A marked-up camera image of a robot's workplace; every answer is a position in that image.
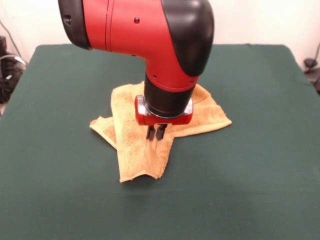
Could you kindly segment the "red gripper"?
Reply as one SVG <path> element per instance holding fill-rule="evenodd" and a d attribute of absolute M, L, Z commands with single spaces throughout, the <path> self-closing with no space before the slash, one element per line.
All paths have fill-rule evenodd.
<path fill-rule="evenodd" d="M 154 136 L 158 141 L 161 141 L 164 138 L 167 124 L 171 125 L 187 125 L 191 122 L 193 117 L 194 104 L 193 100 L 190 99 L 183 113 L 177 117 L 160 117 L 151 113 L 147 109 L 147 104 L 145 102 L 143 95 L 137 95 L 134 100 L 135 107 L 135 119 L 140 126 L 148 126 L 146 139 L 152 141 Z"/>

